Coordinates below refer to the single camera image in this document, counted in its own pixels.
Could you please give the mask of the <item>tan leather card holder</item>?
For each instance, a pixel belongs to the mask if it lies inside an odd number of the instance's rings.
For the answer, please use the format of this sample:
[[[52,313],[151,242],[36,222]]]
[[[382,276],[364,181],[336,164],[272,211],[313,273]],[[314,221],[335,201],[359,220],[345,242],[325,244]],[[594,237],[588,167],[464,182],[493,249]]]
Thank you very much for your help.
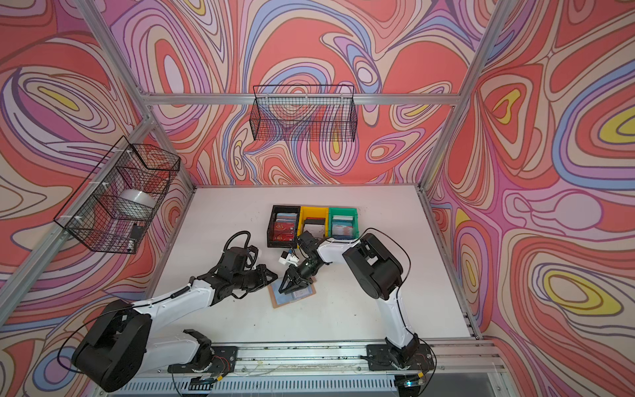
[[[280,286],[281,280],[276,280],[268,286],[271,304],[274,309],[279,309],[282,306],[301,301],[302,299],[306,299],[316,294],[316,290],[312,286],[289,294],[283,294],[279,292]]]

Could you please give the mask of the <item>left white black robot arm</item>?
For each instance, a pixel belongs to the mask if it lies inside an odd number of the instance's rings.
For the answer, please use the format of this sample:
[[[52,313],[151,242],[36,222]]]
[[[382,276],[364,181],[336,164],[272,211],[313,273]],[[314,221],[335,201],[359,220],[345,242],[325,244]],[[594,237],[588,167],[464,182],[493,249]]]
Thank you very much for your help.
[[[276,273],[257,263],[257,253],[255,246],[227,248],[216,266],[181,289],[131,304],[113,301],[94,319],[71,364],[107,392],[163,367],[208,372],[215,357],[208,337],[194,329],[170,337],[157,333],[188,314],[228,297],[242,299],[276,281]]]

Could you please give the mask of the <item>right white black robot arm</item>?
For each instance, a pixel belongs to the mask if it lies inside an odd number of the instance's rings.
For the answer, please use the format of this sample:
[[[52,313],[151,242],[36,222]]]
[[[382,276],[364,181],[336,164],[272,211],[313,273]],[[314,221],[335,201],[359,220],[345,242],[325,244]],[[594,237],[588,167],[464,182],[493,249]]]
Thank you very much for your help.
[[[279,262],[287,266],[279,286],[280,294],[293,294],[314,283],[324,266],[344,263],[357,284],[380,311],[385,341],[369,344],[360,358],[373,372],[417,371],[423,374],[436,368],[433,349],[408,327],[401,309],[400,288],[406,281],[403,266],[373,233],[352,240],[319,240],[304,232],[298,237],[301,255],[294,249],[284,251]]]

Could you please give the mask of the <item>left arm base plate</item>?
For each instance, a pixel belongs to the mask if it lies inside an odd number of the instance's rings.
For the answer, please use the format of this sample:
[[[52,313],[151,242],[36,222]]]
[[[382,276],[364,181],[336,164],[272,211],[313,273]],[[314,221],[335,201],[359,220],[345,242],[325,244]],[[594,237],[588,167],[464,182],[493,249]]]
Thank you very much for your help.
[[[210,347],[202,353],[197,352],[189,363],[168,366],[168,372],[171,374],[227,375],[235,370],[237,353],[237,346]]]

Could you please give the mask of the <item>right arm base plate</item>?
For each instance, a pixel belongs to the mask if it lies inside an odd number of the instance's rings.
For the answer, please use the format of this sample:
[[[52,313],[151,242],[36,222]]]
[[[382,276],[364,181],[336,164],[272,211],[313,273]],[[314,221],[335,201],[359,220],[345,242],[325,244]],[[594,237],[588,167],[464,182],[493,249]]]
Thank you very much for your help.
[[[398,348],[388,342],[369,344],[365,355],[360,358],[368,363],[372,372],[417,371],[427,373],[433,370],[435,359],[427,345],[412,344]]]

